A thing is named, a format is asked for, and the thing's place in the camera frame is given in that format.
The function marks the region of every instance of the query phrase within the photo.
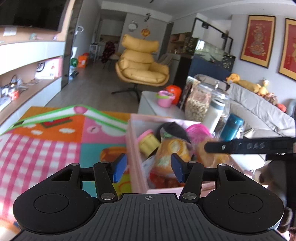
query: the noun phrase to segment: framed picture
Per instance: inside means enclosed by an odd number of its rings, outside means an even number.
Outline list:
[[[241,60],[268,68],[275,23],[275,16],[249,15]]]
[[[286,18],[285,29],[279,73],[296,80],[296,20]]]

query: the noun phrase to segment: television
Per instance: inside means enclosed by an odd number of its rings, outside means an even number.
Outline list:
[[[0,26],[60,32],[68,4],[69,0],[0,0]]]

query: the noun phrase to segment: yellow armchair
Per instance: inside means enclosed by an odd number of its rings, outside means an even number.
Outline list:
[[[115,69],[118,77],[127,83],[134,83],[133,88],[115,91],[112,94],[133,91],[140,102],[137,85],[163,86],[169,79],[168,66],[154,61],[151,53],[159,48],[158,41],[148,41],[124,35],[121,44],[126,50],[116,63]]]

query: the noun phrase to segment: jar of nuts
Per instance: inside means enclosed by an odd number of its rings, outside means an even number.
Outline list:
[[[200,83],[192,86],[191,93],[186,101],[186,119],[202,122],[212,98],[219,98],[225,103],[224,112],[221,118],[227,117],[229,115],[229,95],[218,89],[218,85],[213,86],[206,83]]]

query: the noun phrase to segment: gray sofa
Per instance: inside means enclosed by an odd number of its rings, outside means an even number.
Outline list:
[[[212,77],[198,74],[195,78],[212,85],[218,82],[220,89],[227,89],[225,82]],[[231,98],[230,112],[245,121],[246,137],[295,136],[295,120],[262,97],[237,84],[231,84],[227,93]]]

